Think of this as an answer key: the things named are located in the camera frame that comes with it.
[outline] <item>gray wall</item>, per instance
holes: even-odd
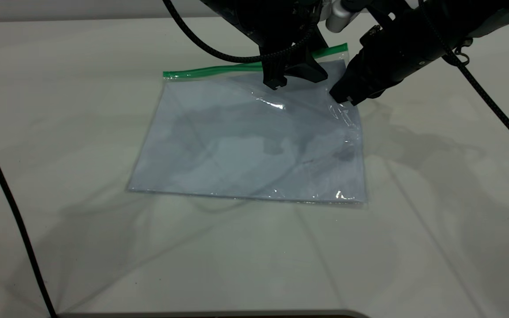
[[[172,0],[182,16],[214,16],[200,0]],[[0,0],[0,21],[166,17],[162,0]]]

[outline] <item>white surface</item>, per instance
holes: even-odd
[[[257,52],[222,19],[188,21]],[[356,54],[373,25],[325,38]],[[509,114],[509,26],[468,54]],[[359,105],[361,209],[126,193],[162,70],[214,64],[171,20],[0,24],[0,163],[59,312],[509,317],[509,133],[443,61]],[[29,317],[42,302],[6,212],[0,193],[0,317]]]

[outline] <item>green zipper strip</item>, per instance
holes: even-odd
[[[348,52],[348,46],[346,43],[333,46],[332,48],[317,50],[313,52],[312,55],[313,58],[320,58],[341,52]],[[163,72],[162,76],[164,76],[164,78],[170,79],[195,79],[204,78],[206,76],[223,74],[227,72],[260,72],[260,71],[262,71],[262,63],[256,62],[256,63],[243,63],[236,65],[222,65],[205,68],[196,68],[195,70],[187,71],[167,71]]]

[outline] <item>ziplock bag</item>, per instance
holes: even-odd
[[[316,57],[327,80],[287,77],[276,91],[262,84],[260,63],[165,72],[129,190],[366,202],[359,112],[329,95],[347,46]]]

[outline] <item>black cable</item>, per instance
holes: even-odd
[[[424,14],[424,18],[433,31],[433,34],[437,37],[440,44],[443,46],[445,52],[447,53],[448,58],[453,62],[453,64],[459,68],[459,70],[463,73],[465,78],[471,83],[475,91],[482,97],[483,101],[486,102],[486,104],[490,107],[490,109],[494,112],[494,114],[497,115],[497,117],[500,119],[500,121],[505,125],[505,127],[509,130],[509,118],[508,116],[498,107],[498,105],[490,98],[488,93],[482,88],[482,86],[478,83],[478,81],[475,79],[475,77],[469,72],[466,66],[459,60],[457,56],[455,56],[455,53],[453,53],[453,50],[445,43],[443,40],[443,37],[437,31],[437,28],[434,26],[433,22],[428,16],[428,13],[425,10],[424,6],[424,0],[419,0],[420,9],[422,10],[422,13]]]
[[[46,309],[48,310],[48,313],[50,314],[51,318],[57,318],[58,316],[56,316],[56,312],[54,310],[54,306],[52,306],[52,302],[50,300],[50,296],[48,295],[48,291],[46,291],[44,280],[42,280],[42,274],[40,268],[38,267],[37,259],[34,257],[34,250],[29,240],[27,228],[25,226],[25,223],[23,222],[23,218],[21,217],[21,213],[19,212],[17,203],[13,198],[11,189],[9,189],[9,185],[5,180],[4,173],[1,170],[1,167],[0,167],[0,186],[1,189],[4,191],[5,197],[9,203],[9,207],[11,208],[11,212],[15,217],[15,221],[17,222],[17,227],[19,228],[21,238],[23,239],[23,244],[25,245],[25,249],[27,250],[27,256],[29,257],[30,265],[33,268],[34,277],[37,280],[38,288],[40,289],[42,298],[44,299],[44,303],[46,304]]]
[[[225,53],[219,52],[218,50],[212,48],[211,46],[207,45],[205,42],[200,40],[200,38],[198,38],[196,36],[196,34],[194,34],[192,32],[192,30],[190,30],[190,28],[188,28],[188,26],[186,25],[184,20],[182,20],[182,17],[180,16],[180,14],[178,14],[176,8],[172,4],[172,1],[171,0],[162,0],[162,1],[164,2],[164,6],[166,6],[166,9],[168,9],[168,12],[172,16],[172,18],[174,19],[176,24],[178,24],[180,29],[184,32],[184,34],[186,34],[186,36],[190,40],[192,40],[192,42],[194,42],[196,45],[198,45],[200,47],[200,49],[206,51],[207,53],[211,54],[212,56],[215,56],[216,58],[219,58],[224,61],[232,62],[232,63],[253,63],[253,62],[261,62],[261,61],[270,61],[270,60],[279,58],[281,56],[285,56],[286,54],[289,54],[289,53],[301,48],[303,45],[305,45],[309,41],[311,36],[313,36],[313,34],[315,32],[315,28],[317,28],[317,25],[315,25],[315,24],[310,25],[308,27],[307,34],[298,43],[296,43],[295,45],[293,45],[287,49],[283,49],[283,50],[280,50],[280,51],[277,51],[274,53],[264,54],[262,56],[235,57],[235,56],[230,56]]]

